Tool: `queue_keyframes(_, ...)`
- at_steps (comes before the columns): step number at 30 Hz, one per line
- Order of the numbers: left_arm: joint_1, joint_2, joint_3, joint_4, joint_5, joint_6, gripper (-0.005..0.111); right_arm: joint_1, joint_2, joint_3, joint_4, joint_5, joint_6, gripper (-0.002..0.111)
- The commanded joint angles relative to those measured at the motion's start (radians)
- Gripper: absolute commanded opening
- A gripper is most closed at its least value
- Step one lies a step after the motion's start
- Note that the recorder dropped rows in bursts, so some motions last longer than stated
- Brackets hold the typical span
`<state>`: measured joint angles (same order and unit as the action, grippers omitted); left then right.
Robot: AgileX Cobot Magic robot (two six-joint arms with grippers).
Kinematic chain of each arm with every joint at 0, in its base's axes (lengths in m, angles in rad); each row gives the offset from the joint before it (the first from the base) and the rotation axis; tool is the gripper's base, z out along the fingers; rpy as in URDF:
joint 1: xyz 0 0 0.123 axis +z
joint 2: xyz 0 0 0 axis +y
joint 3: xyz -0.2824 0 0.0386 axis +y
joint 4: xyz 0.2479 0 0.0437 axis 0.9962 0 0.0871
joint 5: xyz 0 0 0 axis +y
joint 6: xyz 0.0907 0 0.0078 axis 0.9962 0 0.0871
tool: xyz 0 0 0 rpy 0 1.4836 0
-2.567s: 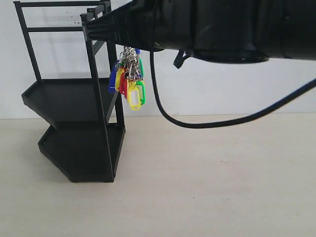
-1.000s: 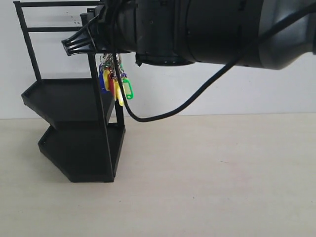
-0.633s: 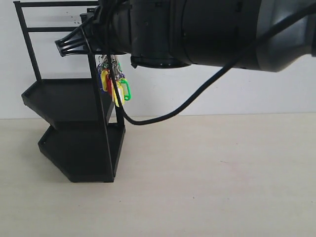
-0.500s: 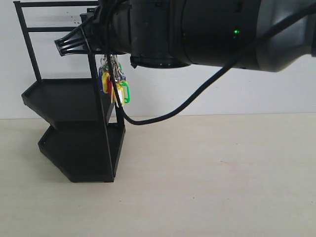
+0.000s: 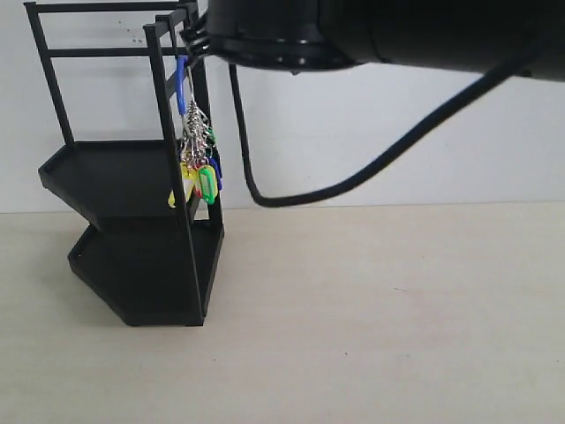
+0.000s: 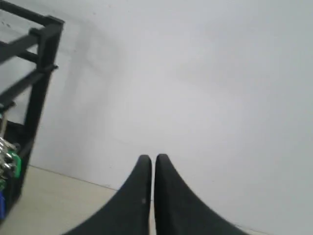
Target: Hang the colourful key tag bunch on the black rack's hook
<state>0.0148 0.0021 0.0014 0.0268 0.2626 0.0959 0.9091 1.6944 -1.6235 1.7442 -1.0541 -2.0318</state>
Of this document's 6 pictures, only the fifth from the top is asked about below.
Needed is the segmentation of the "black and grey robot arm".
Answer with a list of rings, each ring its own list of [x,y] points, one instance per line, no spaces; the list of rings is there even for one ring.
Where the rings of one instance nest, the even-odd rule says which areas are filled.
[[[563,24],[561,1],[212,1],[181,37],[195,55],[270,71],[484,72],[555,29],[519,75],[563,81]]]

